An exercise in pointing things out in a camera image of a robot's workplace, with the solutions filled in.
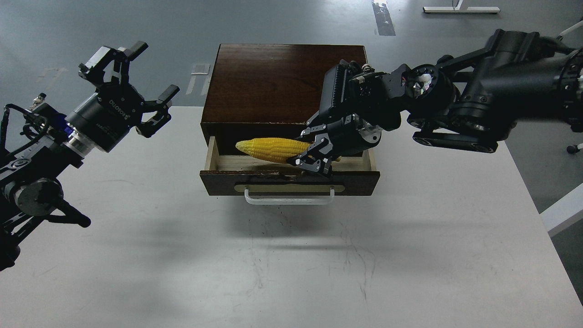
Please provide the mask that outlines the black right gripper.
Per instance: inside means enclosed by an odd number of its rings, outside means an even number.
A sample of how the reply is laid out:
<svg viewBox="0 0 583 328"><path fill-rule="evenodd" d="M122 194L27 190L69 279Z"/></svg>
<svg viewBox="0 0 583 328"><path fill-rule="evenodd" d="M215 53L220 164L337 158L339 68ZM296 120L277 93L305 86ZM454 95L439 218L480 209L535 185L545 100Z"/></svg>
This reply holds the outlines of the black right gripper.
<svg viewBox="0 0 583 328"><path fill-rule="evenodd" d="M311 142L306 151L287 159L287 163L321 176L332 175L332 162L342 156L352 156L378 145L382 129L350 114L337 121L325 122L314 114L314 124L308 125L298 141Z"/></svg>

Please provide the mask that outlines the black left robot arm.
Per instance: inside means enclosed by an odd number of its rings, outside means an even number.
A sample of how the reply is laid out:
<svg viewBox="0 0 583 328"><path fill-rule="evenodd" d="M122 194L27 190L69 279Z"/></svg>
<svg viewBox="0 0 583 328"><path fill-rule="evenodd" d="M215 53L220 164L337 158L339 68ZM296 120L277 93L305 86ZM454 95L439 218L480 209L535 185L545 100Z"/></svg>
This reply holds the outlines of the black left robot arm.
<svg viewBox="0 0 583 328"><path fill-rule="evenodd" d="M15 265L20 243L42 222L88 227L90 219L64 200L58 176L79 168L94 148L110 152L131 128L152 137L171 119L169 107L179 87L156 100L144 100L129 80L129 66L146 48L102 46L79 76L95 88L93 95L65 116L40 93L29 108L4 106L1 119L1 269Z"/></svg>

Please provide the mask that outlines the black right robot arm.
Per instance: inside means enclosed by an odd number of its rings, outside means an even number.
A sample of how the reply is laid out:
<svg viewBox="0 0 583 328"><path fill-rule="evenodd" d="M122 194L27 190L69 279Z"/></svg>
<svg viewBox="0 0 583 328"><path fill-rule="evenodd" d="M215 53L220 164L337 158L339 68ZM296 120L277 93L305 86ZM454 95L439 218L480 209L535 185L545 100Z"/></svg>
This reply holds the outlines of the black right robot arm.
<svg viewBox="0 0 583 328"><path fill-rule="evenodd" d="M376 147L383 131L407 123L428 147L493 153L518 120L562 120L582 131L582 50L537 32L494 32L487 44L435 64L377 72L342 60L325 75L319 111L286 161L332 175L332 162Z"/></svg>

